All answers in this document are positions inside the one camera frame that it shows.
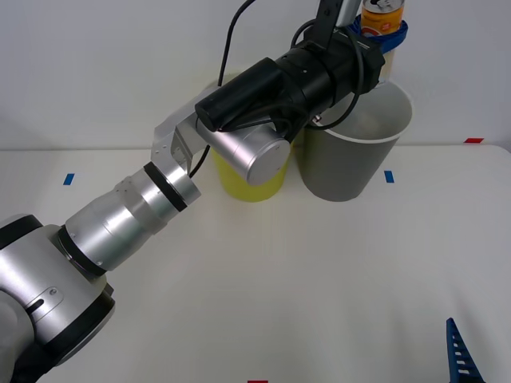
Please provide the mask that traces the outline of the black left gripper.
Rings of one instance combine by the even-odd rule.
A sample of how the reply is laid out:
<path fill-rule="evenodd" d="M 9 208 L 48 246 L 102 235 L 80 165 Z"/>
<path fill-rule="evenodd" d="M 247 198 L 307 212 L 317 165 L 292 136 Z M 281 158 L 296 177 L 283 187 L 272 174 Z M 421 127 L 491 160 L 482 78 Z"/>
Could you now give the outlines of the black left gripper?
<path fill-rule="evenodd" d="M 408 24 L 402 20 L 397 31 L 373 36 L 370 40 L 362 36 L 360 20 L 354 20 L 346 29 L 348 36 L 355 38 L 360 48 L 363 63 L 361 94 L 368 93 L 378 84 L 381 68 L 385 64 L 381 51 L 391 51 L 400 46 L 406 39 Z M 343 30 L 336 30 L 327 51 L 327 68 L 335 81 L 336 101 L 354 93 L 358 85 L 358 60 L 348 36 Z"/>

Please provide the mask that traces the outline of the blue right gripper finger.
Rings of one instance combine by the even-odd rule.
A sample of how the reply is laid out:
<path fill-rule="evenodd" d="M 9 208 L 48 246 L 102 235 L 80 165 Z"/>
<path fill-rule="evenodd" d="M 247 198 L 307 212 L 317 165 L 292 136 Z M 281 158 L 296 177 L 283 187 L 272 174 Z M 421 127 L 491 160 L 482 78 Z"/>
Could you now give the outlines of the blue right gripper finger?
<path fill-rule="evenodd" d="M 446 344 L 450 383 L 485 383 L 452 318 L 446 321 Z"/>

